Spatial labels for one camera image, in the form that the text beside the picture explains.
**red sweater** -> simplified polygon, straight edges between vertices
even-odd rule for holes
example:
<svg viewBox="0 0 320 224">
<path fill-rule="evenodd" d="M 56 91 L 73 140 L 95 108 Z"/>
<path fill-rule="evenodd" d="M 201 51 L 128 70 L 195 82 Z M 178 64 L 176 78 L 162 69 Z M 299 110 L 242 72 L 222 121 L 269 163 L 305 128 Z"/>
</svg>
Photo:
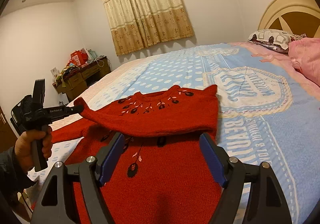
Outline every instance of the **red sweater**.
<svg viewBox="0 0 320 224">
<path fill-rule="evenodd" d="M 66 164 L 79 163 L 109 143 L 115 132 L 126 145 L 102 195 L 117 224 L 208 223 L 220 199 L 199 149 L 199 135 L 215 137 L 217 86 L 135 93 L 92 111 L 84 105 L 80 119 L 53 132 L 60 142 L 84 136 Z M 80 185 L 74 183 L 82 224 L 89 224 Z"/>
</svg>

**bed headboard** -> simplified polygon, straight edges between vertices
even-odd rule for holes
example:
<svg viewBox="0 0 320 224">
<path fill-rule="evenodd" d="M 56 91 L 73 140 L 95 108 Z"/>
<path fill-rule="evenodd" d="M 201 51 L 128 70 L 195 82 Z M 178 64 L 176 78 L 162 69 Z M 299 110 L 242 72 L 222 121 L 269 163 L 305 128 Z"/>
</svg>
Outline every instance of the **bed headboard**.
<svg viewBox="0 0 320 224">
<path fill-rule="evenodd" d="M 320 9 L 315 0 L 273 0 L 262 16 L 261 29 L 320 38 Z"/>
</svg>

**wooden door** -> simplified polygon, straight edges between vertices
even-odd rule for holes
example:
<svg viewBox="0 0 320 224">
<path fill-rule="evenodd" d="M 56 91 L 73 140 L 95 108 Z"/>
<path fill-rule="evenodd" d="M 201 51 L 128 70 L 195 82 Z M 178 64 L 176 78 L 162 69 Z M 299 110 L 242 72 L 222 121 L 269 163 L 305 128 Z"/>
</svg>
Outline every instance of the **wooden door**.
<svg viewBox="0 0 320 224">
<path fill-rule="evenodd" d="M 0 107 L 0 153 L 14 146 L 16 140 L 17 137 Z"/>
</svg>

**hand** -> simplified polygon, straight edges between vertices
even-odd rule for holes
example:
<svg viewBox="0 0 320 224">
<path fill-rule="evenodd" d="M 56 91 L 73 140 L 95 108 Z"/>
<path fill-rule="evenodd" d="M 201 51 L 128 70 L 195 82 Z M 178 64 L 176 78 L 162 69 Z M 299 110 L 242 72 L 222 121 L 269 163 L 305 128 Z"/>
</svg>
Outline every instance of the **hand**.
<svg viewBox="0 0 320 224">
<path fill-rule="evenodd" d="M 48 159 L 51 156 L 51 133 L 52 128 L 48 127 L 47 134 L 43 131 L 30 130 L 27 132 L 23 132 L 21 136 L 18 138 L 14 147 L 14 152 L 24 173 L 27 173 L 30 168 L 34 167 L 34 163 L 31 156 L 31 142 L 33 140 L 40 140 L 43 138 L 42 152 L 44 158 Z"/>
</svg>

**beige curtain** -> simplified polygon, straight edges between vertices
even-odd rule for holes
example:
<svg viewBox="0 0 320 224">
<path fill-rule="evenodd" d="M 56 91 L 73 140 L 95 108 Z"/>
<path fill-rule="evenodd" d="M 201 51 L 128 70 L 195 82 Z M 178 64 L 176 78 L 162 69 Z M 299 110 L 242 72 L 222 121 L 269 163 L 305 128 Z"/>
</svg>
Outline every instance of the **beige curtain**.
<svg viewBox="0 0 320 224">
<path fill-rule="evenodd" d="M 117 56 L 193 36 L 181 0 L 103 0 Z"/>
</svg>

